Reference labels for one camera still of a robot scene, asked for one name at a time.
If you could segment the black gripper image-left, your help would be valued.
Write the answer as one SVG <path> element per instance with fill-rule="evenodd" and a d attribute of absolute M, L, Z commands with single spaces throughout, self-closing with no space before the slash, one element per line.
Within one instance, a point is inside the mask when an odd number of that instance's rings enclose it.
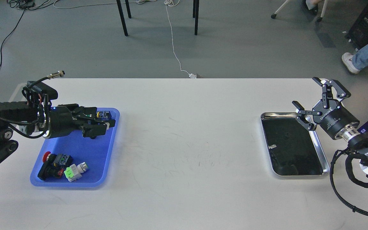
<path fill-rule="evenodd" d="M 50 123 L 45 139 L 69 135 L 83 124 L 83 137 L 95 139 L 105 135 L 106 131 L 115 126 L 114 119 L 97 121 L 96 107 L 84 107 L 78 104 L 61 104 L 50 109 Z"/>

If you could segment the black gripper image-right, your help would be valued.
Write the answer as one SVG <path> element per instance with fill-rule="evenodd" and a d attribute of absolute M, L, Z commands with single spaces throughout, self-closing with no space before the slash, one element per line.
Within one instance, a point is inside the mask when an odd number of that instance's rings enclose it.
<path fill-rule="evenodd" d="M 338 80 L 312 78 L 319 86 L 322 87 L 322 98 L 314 106 L 314 111 L 307 111 L 298 101 L 292 101 L 292 104 L 297 109 L 297 116 L 295 117 L 299 124 L 301 124 L 307 131 L 314 131 L 317 124 L 331 137 L 333 140 L 340 139 L 337 134 L 341 129 L 347 125 L 352 125 L 355 128 L 359 125 L 359 120 L 351 114 L 342 104 L 341 100 L 351 97 L 351 93 Z M 334 99 L 332 88 L 336 91 Z M 323 104 L 329 104 L 329 108 L 323 107 Z M 307 116 L 313 115 L 312 123 L 307 121 Z"/>

